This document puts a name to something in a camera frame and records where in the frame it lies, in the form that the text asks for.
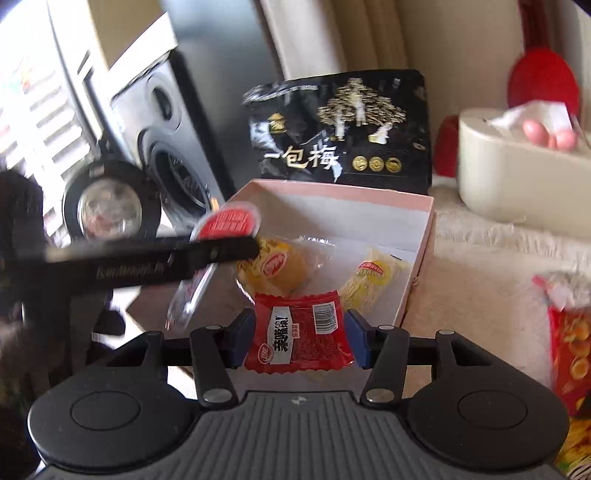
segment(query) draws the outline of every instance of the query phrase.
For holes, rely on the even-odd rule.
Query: curtain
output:
[[[286,79],[407,68],[395,0],[260,0]]]

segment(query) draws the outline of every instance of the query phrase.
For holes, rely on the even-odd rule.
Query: red and white cup lid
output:
[[[252,203],[229,202],[203,217],[191,234],[191,240],[255,236],[260,226],[261,214]]]

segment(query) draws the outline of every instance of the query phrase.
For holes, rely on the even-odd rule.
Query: open cardboard box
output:
[[[307,236],[335,244],[303,294],[339,289],[364,260],[368,247],[407,262],[367,316],[374,326],[402,323],[408,295],[434,230],[433,198],[345,185],[253,180],[231,201],[247,201],[258,207],[261,235],[287,239]],[[128,313],[146,330],[164,330],[168,302],[175,289],[143,288]],[[204,325],[228,325],[246,307],[252,304],[236,284],[235,266],[219,265],[205,278],[202,298],[186,333]],[[352,390],[359,394],[368,376],[368,371],[355,364],[330,372],[269,375],[239,368],[229,373],[239,395],[246,390]]]

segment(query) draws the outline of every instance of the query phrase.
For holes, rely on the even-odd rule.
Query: black snack bag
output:
[[[364,70],[259,85],[244,95],[264,179],[427,194],[423,75]]]

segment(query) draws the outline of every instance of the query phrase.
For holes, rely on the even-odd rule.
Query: red potato chip bag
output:
[[[337,291],[300,299],[257,294],[255,313],[249,370],[340,370],[353,362]]]
[[[548,308],[554,392],[575,416],[591,390],[591,317],[581,310]]]

